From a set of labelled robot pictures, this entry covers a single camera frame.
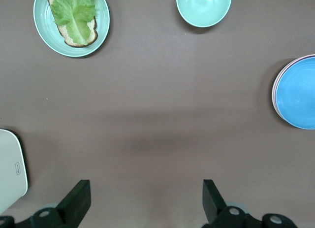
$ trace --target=bread slice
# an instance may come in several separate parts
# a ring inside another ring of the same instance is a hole
[[[54,0],[48,0],[50,7],[51,7],[53,2],[54,2]],[[69,37],[69,35],[68,35],[68,32],[67,32],[65,25],[62,25],[62,26],[57,25],[57,28],[58,28],[61,36],[64,37],[64,42],[66,44],[68,44],[69,46],[71,46],[71,47],[86,47],[86,46],[94,43],[95,40],[97,39],[97,36],[98,36],[97,31],[96,31],[96,19],[95,19],[95,17],[90,22],[88,22],[87,24],[88,24],[90,31],[91,31],[90,37],[87,40],[87,42],[88,42],[87,45],[82,45],[82,44],[73,42],[72,38]]]

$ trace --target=mint green bowl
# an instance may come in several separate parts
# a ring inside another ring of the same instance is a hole
[[[86,56],[98,49],[104,42],[109,31],[109,9],[106,0],[94,0],[96,9],[96,31],[98,37],[94,43],[86,47],[71,47],[64,42],[60,35],[54,16],[47,0],[35,0],[33,16],[36,29],[43,41],[54,51],[68,57]]]
[[[227,14],[232,0],[176,0],[182,18],[196,27],[210,27]]]

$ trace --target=green lettuce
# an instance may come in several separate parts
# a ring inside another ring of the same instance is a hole
[[[66,25],[68,35],[74,42],[88,44],[90,29],[87,23],[96,13],[93,0],[54,0],[51,11],[55,23],[59,26]]]

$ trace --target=blue plate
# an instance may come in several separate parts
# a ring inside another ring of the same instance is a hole
[[[43,41],[54,51],[69,57],[82,57],[94,52],[104,42],[109,31],[109,10],[106,0],[94,0],[96,9],[96,31],[98,37],[86,47],[71,47],[64,42],[47,0],[35,0],[33,15],[36,29]]]
[[[196,27],[210,27],[227,14],[232,0],[176,0],[182,18]]]
[[[275,92],[278,113],[301,129],[315,129],[315,55],[306,56],[281,76]]]

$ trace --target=metal bolt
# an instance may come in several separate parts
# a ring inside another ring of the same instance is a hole
[[[237,216],[237,215],[240,214],[240,211],[237,210],[235,207],[230,208],[229,212],[230,212],[232,215],[235,215],[235,216]]]
[[[46,217],[49,215],[49,211],[43,211],[39,214],[39,217]]]
[[[269,219],[275,224],[282,224],[281,219],[277,216],[271,216]]]

